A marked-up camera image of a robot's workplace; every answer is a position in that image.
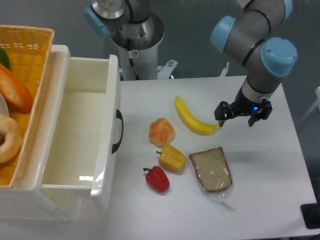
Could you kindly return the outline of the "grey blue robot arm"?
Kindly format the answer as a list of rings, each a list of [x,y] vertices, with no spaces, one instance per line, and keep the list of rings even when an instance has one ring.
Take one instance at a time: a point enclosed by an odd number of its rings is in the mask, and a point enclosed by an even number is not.
[[[233,103],[222,101],[214,116],[219,125],[236,117],[248,124],[266,120],[272,112],[270,97],[297,60],[297,50],[287,39],[270,37],[291,14],[290,0],[241,0],[240,19],[223,17],[213,28],[210,41],[248,70]],[[84,16],[101,37],[111,38],[120,53],[123,78],[155,80],[158,45],[164,37],[162,20],[151,12],[147,0],[94,0]]]

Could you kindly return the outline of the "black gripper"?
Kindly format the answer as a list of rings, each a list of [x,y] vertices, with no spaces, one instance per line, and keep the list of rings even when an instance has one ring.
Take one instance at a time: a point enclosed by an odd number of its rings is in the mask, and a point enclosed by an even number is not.
[[[241,88],[233,103],[221,101],[214,110],[215,119],[222,127],[227,120],[237,117],[249,117],[248,125],[252,127],[260,120],[267,120],[273,108],[266,98],[249,99]]]

